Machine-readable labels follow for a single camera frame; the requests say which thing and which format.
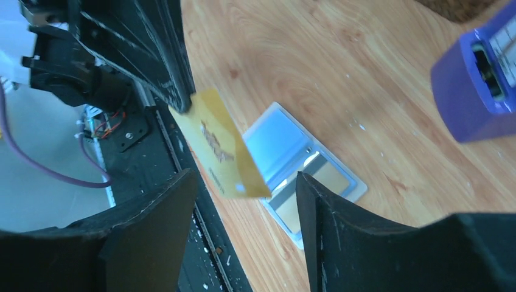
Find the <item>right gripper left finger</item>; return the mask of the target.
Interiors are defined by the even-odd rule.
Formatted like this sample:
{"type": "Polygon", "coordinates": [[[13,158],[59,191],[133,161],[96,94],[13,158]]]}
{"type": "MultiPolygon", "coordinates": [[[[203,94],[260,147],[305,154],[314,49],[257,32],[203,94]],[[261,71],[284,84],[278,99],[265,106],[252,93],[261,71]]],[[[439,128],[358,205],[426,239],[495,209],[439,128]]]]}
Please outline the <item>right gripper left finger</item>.
{"type": "Polygon", "coordinates": [[[1,232],[2,291],[176,291],[198,193],[185,169],[65,228],[1,232]]]}

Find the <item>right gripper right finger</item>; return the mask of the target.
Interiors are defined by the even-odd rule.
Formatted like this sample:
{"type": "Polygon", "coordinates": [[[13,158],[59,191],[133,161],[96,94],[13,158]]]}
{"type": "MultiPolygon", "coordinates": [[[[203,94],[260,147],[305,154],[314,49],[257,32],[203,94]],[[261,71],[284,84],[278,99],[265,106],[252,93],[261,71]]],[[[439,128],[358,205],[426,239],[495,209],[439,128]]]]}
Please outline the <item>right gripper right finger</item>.
{"type": "Polygon", "coordinates": [[[312,291],[515,290],[515,214],[455,213],[414,228],[338,195],[315,201],[302,223],[312,291]]]}

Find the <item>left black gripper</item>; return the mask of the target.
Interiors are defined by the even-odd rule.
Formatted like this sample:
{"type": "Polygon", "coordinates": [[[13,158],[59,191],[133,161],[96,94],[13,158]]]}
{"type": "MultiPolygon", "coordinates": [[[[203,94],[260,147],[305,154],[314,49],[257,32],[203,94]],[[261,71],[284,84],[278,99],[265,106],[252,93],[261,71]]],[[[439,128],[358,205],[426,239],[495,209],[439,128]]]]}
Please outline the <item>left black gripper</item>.
{"type": "Polygon", "coordinates": [[[67,1],[20,1],[36,35],[29,70],[33,89],[51,92],[69,106],[92,105],[114,113],[129,82],[96,64],[97,57],[148,87],[177,113],[191,106],[195,85],[184,40],[180,1],[79,1],[78,40],[56,27],[69,23],[67,1]]]}

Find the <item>white card holder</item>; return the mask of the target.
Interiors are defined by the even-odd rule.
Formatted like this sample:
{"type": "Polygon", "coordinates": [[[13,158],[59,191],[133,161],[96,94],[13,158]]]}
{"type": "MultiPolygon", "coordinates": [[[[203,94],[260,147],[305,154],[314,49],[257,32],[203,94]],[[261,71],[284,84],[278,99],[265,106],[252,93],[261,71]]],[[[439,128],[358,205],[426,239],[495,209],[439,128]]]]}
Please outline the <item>white card holder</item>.
{"type": "Polygon", "coordinates": [[[279,103],[272,103],[243,135],[271,198],[261,200],[276,223],[303,249],[296,201],[298,172],[313,176],[337,195],[356,202],[367,185],[279,103]]]}

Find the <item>purple metronome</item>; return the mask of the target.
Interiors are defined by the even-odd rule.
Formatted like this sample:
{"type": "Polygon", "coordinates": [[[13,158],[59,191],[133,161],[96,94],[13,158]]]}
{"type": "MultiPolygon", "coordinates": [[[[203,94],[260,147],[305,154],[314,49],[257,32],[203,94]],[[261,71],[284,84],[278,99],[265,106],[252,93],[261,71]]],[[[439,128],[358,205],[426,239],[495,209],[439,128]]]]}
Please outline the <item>purple metronome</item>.
{"type": "Polygon", "coordinates": [[[432,67],[431,87],[456,141],[515,134],[515,1],[457,39],[432,67]]]}

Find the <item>brown wicker divided basket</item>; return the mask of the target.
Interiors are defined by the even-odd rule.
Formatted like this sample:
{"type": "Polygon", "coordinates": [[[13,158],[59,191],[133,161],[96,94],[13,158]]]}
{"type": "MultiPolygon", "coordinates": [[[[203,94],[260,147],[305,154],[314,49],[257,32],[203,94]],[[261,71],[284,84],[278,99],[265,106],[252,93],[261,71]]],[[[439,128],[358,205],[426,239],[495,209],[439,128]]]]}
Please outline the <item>brown wicker divided basket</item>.
{"type": "Polygon", "coordinates": [[[416,2],[453,23],[466,23],[482,14],[497,0],[416,0],[416,2]]]}

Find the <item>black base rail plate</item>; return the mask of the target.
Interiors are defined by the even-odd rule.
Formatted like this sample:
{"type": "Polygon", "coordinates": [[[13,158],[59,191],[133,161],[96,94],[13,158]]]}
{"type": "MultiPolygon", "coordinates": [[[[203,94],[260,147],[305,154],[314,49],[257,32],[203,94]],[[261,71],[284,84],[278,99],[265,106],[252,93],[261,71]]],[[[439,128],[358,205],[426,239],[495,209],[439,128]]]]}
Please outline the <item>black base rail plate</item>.
{"type": "Polygon", "coordinates": [[[163,104],[137,97],[100,141],[117,206],[143,203],[142,219],[101,259],[108,291],[251,291],[222,220],[163,104]]]}

